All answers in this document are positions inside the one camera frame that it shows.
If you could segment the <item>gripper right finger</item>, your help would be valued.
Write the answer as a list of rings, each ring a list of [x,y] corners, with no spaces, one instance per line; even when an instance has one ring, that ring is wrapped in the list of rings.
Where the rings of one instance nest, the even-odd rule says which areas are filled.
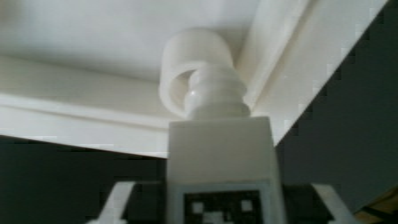
[[[314,184],[312,188],[332,216],[332,220],[327,224],[360,224],[348,210],[334,187],[327,184]]]

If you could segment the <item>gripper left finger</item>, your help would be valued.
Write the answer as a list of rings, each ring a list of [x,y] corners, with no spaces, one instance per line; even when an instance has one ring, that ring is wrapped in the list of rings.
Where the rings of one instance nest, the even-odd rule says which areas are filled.
[[[122,219],[122,214],[135,185],[137,183],[133,181],[122,181],[113,184],[97,218],[90,220],[85,224],[128,223],[128,221]]]

